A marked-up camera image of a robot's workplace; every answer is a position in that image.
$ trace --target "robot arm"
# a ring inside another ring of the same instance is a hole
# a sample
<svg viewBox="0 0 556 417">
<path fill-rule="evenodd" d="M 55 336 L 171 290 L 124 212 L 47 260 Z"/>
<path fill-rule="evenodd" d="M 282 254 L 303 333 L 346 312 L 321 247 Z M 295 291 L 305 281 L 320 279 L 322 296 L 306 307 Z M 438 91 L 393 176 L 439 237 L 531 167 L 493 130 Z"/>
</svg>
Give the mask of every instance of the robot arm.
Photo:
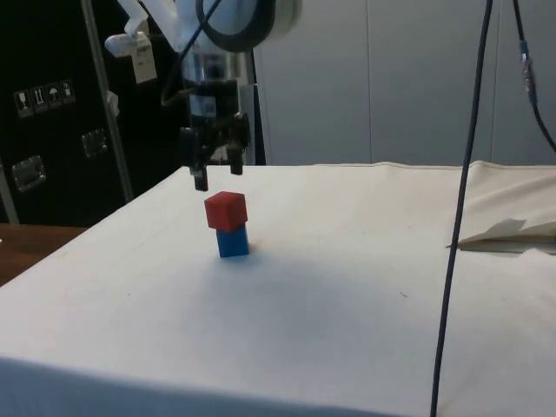
<svg viewBox="0 0 556 417">
<path fill-rule="evenodd" d="M 126 56 L 134 44 L 145 41 L 138 30 L 149 17 L 146 11 L 171 47 L 181 53 L 218 0 L 142 0 L 142 5 L 137 0 L 117 1 L 129 21 L 125 34 L 111 36 L 105 45 L 114 56 Z M 300 14 L 301 0 L 221 0 L 180 63 L 191 121 L 180 133 L 182 164 L 189 167 L 196 189 L 208 189 L 206 167 L 222 147 L 226 147 L 231 173 L 242 174 L 242 155 L 250 142 L 250 130 L 240 106 L 238 54 L 270 37 L 284 35 Z"/>
</svg>

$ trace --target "table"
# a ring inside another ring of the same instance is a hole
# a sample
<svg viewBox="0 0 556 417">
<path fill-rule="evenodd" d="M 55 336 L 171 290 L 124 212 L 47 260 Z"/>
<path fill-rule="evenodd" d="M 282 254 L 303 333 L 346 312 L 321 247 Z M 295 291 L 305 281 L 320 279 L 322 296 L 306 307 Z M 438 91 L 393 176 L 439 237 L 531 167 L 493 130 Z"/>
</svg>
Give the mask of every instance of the table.
<svg viewBox="0 0 556 417">
<path fill-rule="evenodd" d="M 253 245 L 221 260 L 177 171 L 0 288 L 0 415 L 428 415 L 459 176 L 211 168 L 210 195 L 246 194 Z M 475 164 L 462 238 L 547 231 L 555 186 Z M 458 256 L 442 415 L 553 415 L 554 270 L 538 250 Z"/>
<path fill-rule="evenodd" d="M 0 223 L 0 287 L 85 230 Z"/>
</svg>

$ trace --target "stacked cubes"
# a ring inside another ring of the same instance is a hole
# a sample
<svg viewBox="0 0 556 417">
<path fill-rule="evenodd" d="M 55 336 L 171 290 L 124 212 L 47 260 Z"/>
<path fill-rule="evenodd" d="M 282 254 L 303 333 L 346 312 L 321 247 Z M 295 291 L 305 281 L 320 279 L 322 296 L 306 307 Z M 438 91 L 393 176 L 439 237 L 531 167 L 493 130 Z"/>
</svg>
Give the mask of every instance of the stacked cubes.
<svg viewBox="0 0 556 417">
<path fill-rule="evenodd" d="M 205 200 L 208 226 L 216 229 L 221 258 L 249 254 L 245 195 L 222 191 Z"/>
</svg>

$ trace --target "white wall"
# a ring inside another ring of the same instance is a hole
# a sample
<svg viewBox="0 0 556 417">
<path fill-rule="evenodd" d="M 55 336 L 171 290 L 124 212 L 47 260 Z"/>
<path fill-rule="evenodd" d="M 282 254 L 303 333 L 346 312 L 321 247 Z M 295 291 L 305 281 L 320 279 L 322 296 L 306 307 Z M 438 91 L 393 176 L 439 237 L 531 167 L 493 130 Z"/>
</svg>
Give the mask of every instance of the white wall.
<svg viewBox="0 0 556 417">
<path fill-rule="evenodd" d="M 556 2 L 522 0 L 541 112 L 556 132 Z M 485 1 L 304 0 L 255 52 L 272 164 L 460 164 Z M 495 0 L 475 159 L 553 163 L 528 107 L 509 0 Z"/>
</svg>

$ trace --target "black cable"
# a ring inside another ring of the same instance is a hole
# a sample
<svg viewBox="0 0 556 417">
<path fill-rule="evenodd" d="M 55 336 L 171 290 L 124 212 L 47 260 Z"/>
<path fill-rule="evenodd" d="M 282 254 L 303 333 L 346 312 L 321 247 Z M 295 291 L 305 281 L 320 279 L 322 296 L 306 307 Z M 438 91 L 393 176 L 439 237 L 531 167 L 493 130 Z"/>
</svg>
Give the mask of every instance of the black cable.
<svg viewBox="0 0 556 417">
<path fill-rule="evenodd" d="M 521 19 L 521 10 L 519 0 L 513 0 L 513 10 L 515 12 L 515 21 L 518 25 L 518 33 L 520 36 L 520 50 L 521 50 L 521 62 L 523 63 L 523 77 L 526 85 L 526 92 L 529 95 L 529 102 L 533 107 L 533 114 L 535 120 L 539 125 L 540 131 L 548 143 L 548 146 L 552 148 L 554 153 L 556 153 L 556 143 L 554 142 L 550 132 L 546 128 L 545 122 L 542 119 L 539 111 L 538 97 L 537 97 L 537 85 L 535 82 L 535 77 L 533 73 L 533 61 L 529 56 L 529 47 L 527 45 L 527 40 L 525 39 L 525 32 L 523 30 L 523 21 Z"/>
<path fill-rule="evenodd" d="M 177 93 L 175 93 L 172 97 L 168 98 L 170 89 L 172 88 L 172 83 L 174 82 L 175 78 L 178 76 L 178 74 L 180 72 L 180 68 L 182 66 L 183 58 L 191 50 L 195 41 L 197 40 L 197 37 L 199 37 L 199 35 L 201 35 L 201 32 L 203 31 L 203 29 L 205 28 L 205 26 L 209 22 L 209 19 L 215 13 L 216 8 L 218 7 L 218 5 L 221 2 L 222 2 L 222 0 L 216 0 L 212 4 L 212 6 L 210 6 L 210 9 L 208 10 L 207 15 L 202 20 L 202 22 L 199 23 L 199 26 L 197 27 L 197 29 L 193 33 L 193 36 L 189 39 L 189 41 L 185 45 L 185 48 L 183 48 L 183 51 L 180 52 L 179 57 L 177 57 L 177 60 L 175 61 L 172 68 L 170 69 L 168 78 L 166 79 L 166 82 L 164 83 L 164 86 L 162 87 L 162 94 L 161 94 L 161 100 L 160 101 L 161 101 L 161 105 L 163 107 L 168 107 L 168 106 L 171 106 L 174 103 L 177 103 L 177 102 L 181 101 L 184 97 L 186 97 L 191 92 L 191 89 L 182 89 L 182 90 L 178 91 Z"/>
<path fill-rule="evenodd" d="M 463 219 L 463 206 L 466 198 L 467 177 L 469 175 L 469 165 L 471 164 L 471 155 L 473 153 L 473 144 L 475 140 L 475 130 L 477 129 L 477 119 L 479 116 L 480 103 L 480 87 L 483 78 L 483 63 L 485 62 L 485 50 L 487 46 L 487 35 L 490 27 L 490 16 L 493 11 L 493 0 L 486 0 L 485 17 L 480 33 L 479 56 L 477 60 L 477 69 L 475 73 L 475 87 L 473 91 L 473 107 L 471 110 L 471 122 L 469 124 L 469 134 L 467 136 L 467 148 L 463 161 L 463 169 L 461 171 L 460 192 L 458 195 L 458 205 L 453 225 L 452 246 L 450 247 L 450 255 L 448 258 L 448 266 L 446 272 L 446 283 L 444 286 L 444 298 L 442 300 L 442 310 L 440 313 L 440 329 L 438 334 L 438 345 L 436 348 L 436 357 L 434 360 L 434 380 L 433 380 L 433 398 L 431 401 L 431 417 L 436 417 L 438 413 L 438 392 L 440 387 L 440 368 L 442 366 L 442 354 L 444 352 L 444 340 L 446 339 L 446 327 L 448 319 L 448 305 L 450 303 L 450 291 L 452 289 L 453 268 L 455 266 L 455 258 L 458 250 L 458 242 L 460 240 L 461 222 Z"/>
<path fill-rule="evenodd" d="M 513 9 L 515 10 L 515 18 L 518 22 L 518 33 L 520 34 L 520 41 L 525 41 L 525 34 L 523 32 L 523 22 L 521 20 L 520 2 L 513 0 Z"/>
</svg>

